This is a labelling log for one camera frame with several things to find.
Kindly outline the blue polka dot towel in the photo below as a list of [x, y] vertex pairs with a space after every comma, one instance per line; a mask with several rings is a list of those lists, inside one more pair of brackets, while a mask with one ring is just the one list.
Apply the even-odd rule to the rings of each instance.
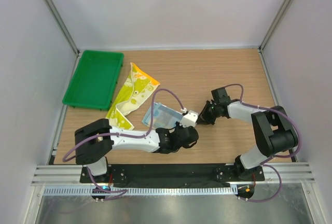
[[154, 102], [153, 129], [172, 129], [182, 119], [182, 114], [161, 104]]

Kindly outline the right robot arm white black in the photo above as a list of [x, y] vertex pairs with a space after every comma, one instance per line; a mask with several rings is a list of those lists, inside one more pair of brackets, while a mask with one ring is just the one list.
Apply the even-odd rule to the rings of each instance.
[[239, 180], [249, 180], [261, 165], [280, 152], [301, 147], [301, 136], [294, 122], [281, 106], [266, 108], [242, 101], [232, 100], [226, 88], [211, 91], [213, 99], [207, 101], [197, 124], [214, 124], [219, 117], [239, 119], [253, 127], [256, 144], [248, 152], [237, 156], [233, 173]]

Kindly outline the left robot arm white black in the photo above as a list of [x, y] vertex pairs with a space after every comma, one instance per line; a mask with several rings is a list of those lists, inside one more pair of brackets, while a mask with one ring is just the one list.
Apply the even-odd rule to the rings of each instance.
[[92, 177], [103, 183], [110, 176], [105, 155], [112, 150], [169, 154], [180, 148], [191, 148], [198, 139], [199, 134], [194, 127], [182, 127], [179, 123], [170, 130], [157, 128], [146, 134], [113, 127], [107, 119], [99, 119], [75, 131], [75, 162], [87, 165]]

